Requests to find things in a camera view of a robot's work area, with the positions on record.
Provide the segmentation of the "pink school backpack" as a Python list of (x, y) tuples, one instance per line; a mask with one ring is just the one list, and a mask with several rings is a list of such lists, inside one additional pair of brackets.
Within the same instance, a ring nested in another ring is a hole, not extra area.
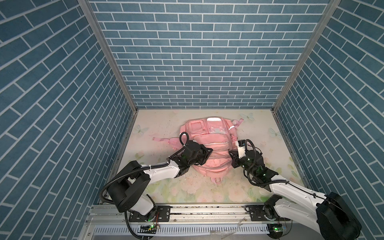
[[(219, 184), (232, 167), (229, 151), (237, 149), (237, 128), (243, 121), (222, 117), (189, 120), (181, 127), (178, 138), (154, 137), (153, 141), (166, 142), (179, 151), (171, 157), (180, 168), (179, 176), (193, 167), (198, 173), (211, 178), (213, 183)], [(200, 145), (213, 149), (204, 165), (196, 164)]]

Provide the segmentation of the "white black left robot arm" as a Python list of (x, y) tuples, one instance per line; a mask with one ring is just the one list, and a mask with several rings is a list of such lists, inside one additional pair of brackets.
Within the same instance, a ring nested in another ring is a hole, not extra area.
[(165, 179), (178, 178), (194, 165), (204, 165), (213, 149), (194, 141), (187, 141), (182, 148), (156, 165), (140, 165), (137, 161), (127, 164), (99, 193), (102, 202), (113, 204), (120, 213), (137, 213), (145, 222), (157, 216), (158, 206), (146, 188)]

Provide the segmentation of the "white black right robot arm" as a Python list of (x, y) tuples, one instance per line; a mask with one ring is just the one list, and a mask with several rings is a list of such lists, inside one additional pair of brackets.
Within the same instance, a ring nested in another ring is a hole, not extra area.
[(285, 218), (320, 233), (325, 240), (356, 240), (362, 225), (346, 201), (337, 193), (307, 189), (267, 168), (256, 150), (230, 151), (232, 166), (243, 168), (252, 186), (273, 195), (264, 203), (267, 219)]

